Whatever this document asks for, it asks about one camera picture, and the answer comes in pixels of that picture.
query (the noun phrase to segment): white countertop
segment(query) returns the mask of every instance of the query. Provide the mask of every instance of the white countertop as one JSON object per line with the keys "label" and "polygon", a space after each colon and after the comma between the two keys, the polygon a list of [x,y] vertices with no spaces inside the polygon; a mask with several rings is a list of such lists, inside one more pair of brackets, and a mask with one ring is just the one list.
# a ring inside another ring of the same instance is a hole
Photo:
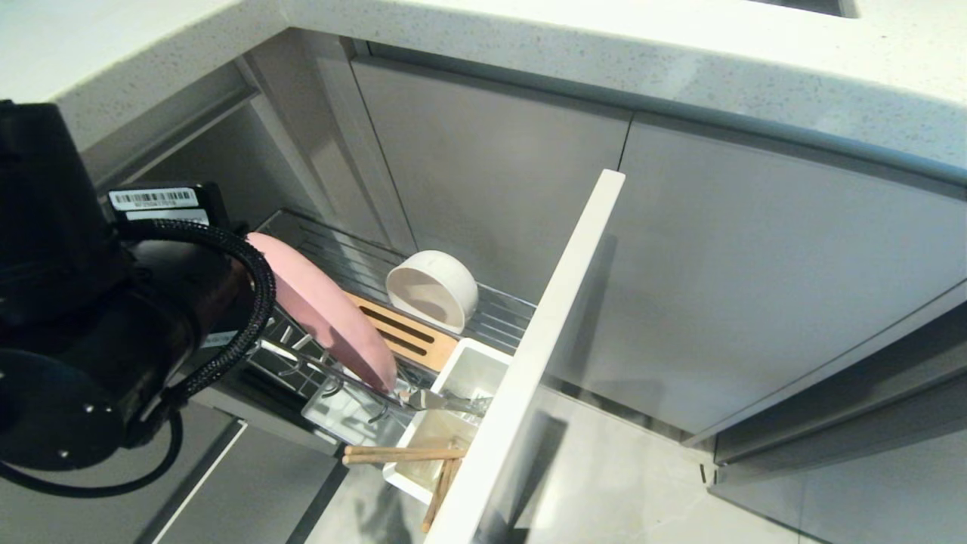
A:
{"label": "white countertop", "polygon": [[296,26],[967,168],[967,2],[855,1],[0,0],[0,97],[56,102],[84,149]]}

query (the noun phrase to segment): wooden chopstick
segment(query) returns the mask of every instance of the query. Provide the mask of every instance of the wooden chopstick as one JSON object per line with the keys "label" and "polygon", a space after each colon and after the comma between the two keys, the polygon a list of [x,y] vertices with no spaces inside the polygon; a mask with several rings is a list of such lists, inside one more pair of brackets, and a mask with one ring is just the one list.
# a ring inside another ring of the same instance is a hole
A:
{"label": "wooden chopstick", "polygon": [[433,500],[429,502],[429,508],[426,510],[424,522],[420,525],[420,529],[423,532],[429,532],[429,528],[433,526],[436,513],[440,511],[440,505],[443,504],[443,499],[447,497],[447,492],[449,492],[450,486],[454,483],[456,472],[460,469],[460,463],[462,462],[462,459],[448,459],[443,462],[440,477],[436,481],[436,491],[433,493]]}
{"label": "wooden chopstick", "polygon": [[428,447],[378,447],[378,446],[346,446],[343,455],[370,455],[374,453],[406,453],[411,451],[431,452],[431,451],[465,451],[449,447],[428,448]]}
{"label": "wooden chopstick", "polygon": [[348,446],[342,456],[344,465],[363,463],[400,463],[408,461],[436,461],[459,459],[466,450],[446,448],[396,448]]}

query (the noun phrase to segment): open cabinet door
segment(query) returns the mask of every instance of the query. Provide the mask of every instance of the open cabinet door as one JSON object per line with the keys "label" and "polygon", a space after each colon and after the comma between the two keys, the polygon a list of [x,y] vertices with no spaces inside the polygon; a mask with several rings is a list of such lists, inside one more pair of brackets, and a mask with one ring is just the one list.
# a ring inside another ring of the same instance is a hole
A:
{"label": "open cabinet door", "polygon": [[601,173],[426,544],[504,540],[541,443],[535,394],[548,364],[573,346],[566,325],[580,320],[578,294],[624,183],[625,174]]}

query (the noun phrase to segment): white ceramic bowl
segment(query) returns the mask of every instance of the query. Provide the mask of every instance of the white ceramic bowl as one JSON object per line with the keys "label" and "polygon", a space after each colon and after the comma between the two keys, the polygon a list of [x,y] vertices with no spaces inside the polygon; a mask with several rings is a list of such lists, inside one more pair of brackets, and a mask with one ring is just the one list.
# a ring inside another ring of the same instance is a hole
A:
{"label": "white ceramic bowl", "polygon": [[386,277],[390,303],[456,334],[477,309],[477,282],[462,262],[443,252],[418,252]]}

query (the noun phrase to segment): barcode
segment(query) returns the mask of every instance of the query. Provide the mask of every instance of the barcode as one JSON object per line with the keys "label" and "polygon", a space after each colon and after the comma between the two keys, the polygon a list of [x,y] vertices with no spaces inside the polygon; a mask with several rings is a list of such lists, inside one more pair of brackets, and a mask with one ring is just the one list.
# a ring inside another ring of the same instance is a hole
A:
{"label": "barcode", "polygon": [[134,193],[132,195],[118,195],[116,197],[118,202],[147,202],[147,201],[159,201],[159,200],[180,200],[191,198],[192,194],[190,191],[169,191],[167,193],[151,193],[149,195],[144,193]]}
{"label": "barcode", "polygon": [[190,208],[198,205],[194,191],[186,188],[111,191],[111,204],[118,211],[158,208]]}

